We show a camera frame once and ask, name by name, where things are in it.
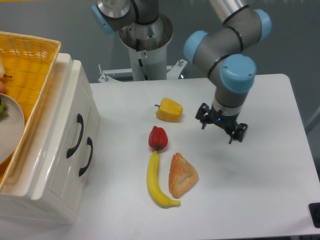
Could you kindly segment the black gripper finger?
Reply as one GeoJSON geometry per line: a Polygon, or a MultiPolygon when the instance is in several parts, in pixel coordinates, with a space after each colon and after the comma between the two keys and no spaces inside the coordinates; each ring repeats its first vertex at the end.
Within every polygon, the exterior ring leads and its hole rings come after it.
{"type": "Polygon", "coordinates": [[[229,134],[230,139],[229,139],[229,144],[232,142],[242,142],[246,136],[246,131],[248,129],[248,125],[246,123],[235,123],[234,128],[229,134]]]}
{"type": "Polygon", "coordinates": [[[202,103],[199,107],[195,118],[201,123],[201,129],[204,130],[207,124],[212,123],[211,109],[206,103],[202,103]]]}

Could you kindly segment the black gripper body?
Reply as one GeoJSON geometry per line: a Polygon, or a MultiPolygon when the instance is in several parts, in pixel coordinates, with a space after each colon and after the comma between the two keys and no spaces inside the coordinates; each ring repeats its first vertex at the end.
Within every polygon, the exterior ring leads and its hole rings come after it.
{"type": "Polygon", "coordinates": [[[238,134],[242,126],[237,123],[242,106],[225,107],[223,105],[212,105],[210,110],[210,123],[226,131],[227,134],[238,134]]]}

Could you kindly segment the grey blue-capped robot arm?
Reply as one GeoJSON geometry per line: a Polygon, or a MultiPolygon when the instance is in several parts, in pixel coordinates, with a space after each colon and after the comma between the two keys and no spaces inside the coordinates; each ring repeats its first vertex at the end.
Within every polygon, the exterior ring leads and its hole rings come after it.
{"type": "MultiPolygon", "coordinates": [[[[216,88],[212,105],[202,104],[195,117],[203,126],[214,124],[231,141],[241,142],[248,126],[237,118],[257,73],[254,61],[242,52],[270,34],[272,21],[266,12],[251,9],[244,0],[213,0],[211,5],[223,29],[213,35],[196,31],[183,47],[187,60],[216,88]]],[[[167,77],[167,45],[173,25],[160,13],[157,0],[99,0],[91,10],[105,33],[119,33],[129,51],[135,81],[167,77]]]]}

